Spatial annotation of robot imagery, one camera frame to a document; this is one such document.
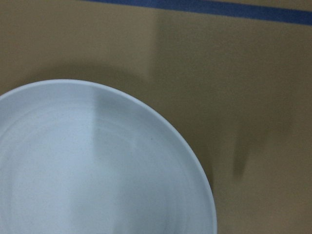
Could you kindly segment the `blue plate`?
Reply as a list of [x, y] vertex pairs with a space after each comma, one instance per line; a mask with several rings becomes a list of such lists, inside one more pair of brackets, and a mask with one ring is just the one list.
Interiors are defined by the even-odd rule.
[[212, 190], [181, 134], [114, 88], [73, 79], [0, 97], [3, 234], [215, 234]]

